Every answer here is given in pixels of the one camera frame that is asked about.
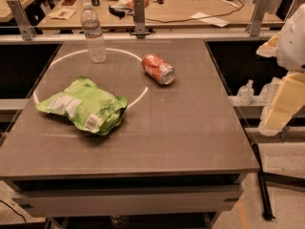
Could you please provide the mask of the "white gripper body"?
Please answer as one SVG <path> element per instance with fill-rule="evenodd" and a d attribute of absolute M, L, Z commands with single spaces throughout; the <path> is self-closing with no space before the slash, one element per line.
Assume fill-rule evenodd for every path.
<path fill-rule="evenodd" d="M 305 72 L 305 4 L 300 5 L 282 27 L 276 60 L 287 71 Z"/>

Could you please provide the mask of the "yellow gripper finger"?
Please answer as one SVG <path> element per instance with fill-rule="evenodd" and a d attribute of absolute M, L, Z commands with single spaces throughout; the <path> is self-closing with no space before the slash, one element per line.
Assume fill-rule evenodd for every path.
<path fill-rule="evenodd" d="M 279 33 L 273 35 L 267 42 L 259 46 L 256 50 L 256 54 L 263 57 L 276 57 L 276 46 Z"/>
<path fill-rule="evenodd" d="M 274 78 L 267 92 L 258 131 L 265 136 L 280 133 L 304 105 L 304 73 L 288 72 L 282 79 Z"/>

